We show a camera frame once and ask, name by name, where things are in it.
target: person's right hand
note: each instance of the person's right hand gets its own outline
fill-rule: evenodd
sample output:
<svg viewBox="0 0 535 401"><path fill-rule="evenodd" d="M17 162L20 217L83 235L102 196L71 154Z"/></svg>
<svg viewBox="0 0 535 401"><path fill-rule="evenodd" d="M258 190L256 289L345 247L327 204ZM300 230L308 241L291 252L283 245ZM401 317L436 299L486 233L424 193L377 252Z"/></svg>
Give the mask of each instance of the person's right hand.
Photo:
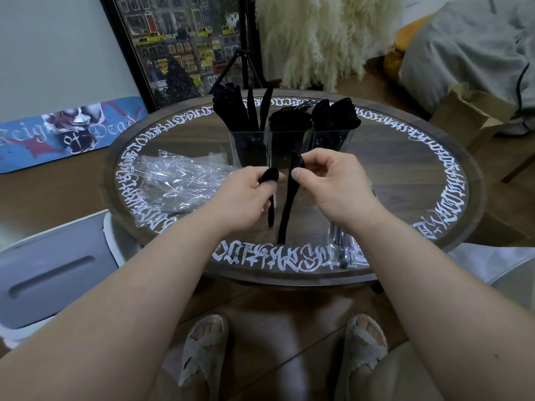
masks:
<svg viewBox="0 0 535 401"><path fill-rule="evenodd" d="M354 229L385 211L355 155L316 148L302 157L305 168L294 169L291 176L314 195L330 221Z"/></svg>

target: black tripod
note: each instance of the black tripod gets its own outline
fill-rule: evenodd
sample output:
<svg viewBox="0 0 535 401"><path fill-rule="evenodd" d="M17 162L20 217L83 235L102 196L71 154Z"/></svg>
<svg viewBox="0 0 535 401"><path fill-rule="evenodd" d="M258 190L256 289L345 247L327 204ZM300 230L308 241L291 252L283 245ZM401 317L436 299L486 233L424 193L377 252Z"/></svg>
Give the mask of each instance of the black tripod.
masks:
<svg viewBox="0 0 535 401"><path fill-rule="evenodd" d="M253 80L255 87L267 88L268 84L262 74L262 67L256 62L254 54L251 51L251 48L257 50L258 54L260 51L260 36L256 27L251 30L251 15L252 22L254 26L254 16L255 8L252 4L252 0L239 0L240 1L240 43L241 49L236 49L234 55L225 70L219 75L217 80L213 83L213 86L210 88L208 94L213 93L213 90L217 84L220 84L223 81L223 78L227 75L228 71L231 69L232 65L236 62L237 58L241 58L241 70L242 76L244 78L244 90L249 88L249 71L247 69L247 63L251 66L251 72L253 75Z"/></svg>

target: gray blanket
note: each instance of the gray blanket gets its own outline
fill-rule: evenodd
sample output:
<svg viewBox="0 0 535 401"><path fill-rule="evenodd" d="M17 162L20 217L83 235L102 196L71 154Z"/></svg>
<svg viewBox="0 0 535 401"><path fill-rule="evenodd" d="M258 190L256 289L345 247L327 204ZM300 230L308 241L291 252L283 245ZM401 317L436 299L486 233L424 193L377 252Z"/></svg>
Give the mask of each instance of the gray blanket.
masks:
<svg viewBox="0 0 535 401"><path fill-rule="evenodd" d="M432 114L450 85L467 82L518 107L502 131L518 135L535 129L534 57L535 0L457 0L411 42L400 83Z"/></svg>

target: framed picture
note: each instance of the framed picture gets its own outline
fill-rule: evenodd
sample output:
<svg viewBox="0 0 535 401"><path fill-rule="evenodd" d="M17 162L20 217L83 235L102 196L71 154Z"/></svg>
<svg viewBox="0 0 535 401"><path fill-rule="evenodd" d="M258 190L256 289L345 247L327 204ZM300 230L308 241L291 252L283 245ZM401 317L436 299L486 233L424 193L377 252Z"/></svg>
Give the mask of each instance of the framed picture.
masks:
<svg viewBox="0 0 535 401"><path fill-rule="evenodd" d="M252 0L101 2L149 113L207 94L239 48L262 67ZM242 60L223 83L248 83Z"/></svg>

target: sandal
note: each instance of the sandal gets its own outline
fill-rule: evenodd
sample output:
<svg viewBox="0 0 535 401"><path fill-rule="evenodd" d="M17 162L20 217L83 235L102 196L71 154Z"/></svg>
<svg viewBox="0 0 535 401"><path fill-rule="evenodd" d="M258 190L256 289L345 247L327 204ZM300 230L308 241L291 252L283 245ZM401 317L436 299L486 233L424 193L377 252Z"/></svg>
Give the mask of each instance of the sandal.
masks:
<svg viewBox="0 0 535 401"><path fill-rule="evenodd" d="M367 330L357 326L359 318L365 318L377 330L383 339L384 345L379 345ZM366 342L366 345L362 345L361 341L358 340L359 338ZM349 401L349 377L351 373L363 364L373 371L378 362L387 353L386 337L379 324L366 314L358 314L351 317L346 324L344 355L342 356L342 366L334 392L334 401Z"/></svg>
<svg viewBox="0 0 535 401"><path fill-rule="evenodd" d="M195 340L193 333L199 325L207 322L221 323L221 332L210 333L199 340ZM180 372L178 385L182 386L188 378L198 371L202 371L208 386L208 401L217 401L227 340L228 323L225 318L212 314L199 319L189 330L184 343L182 371Z"/></svg>

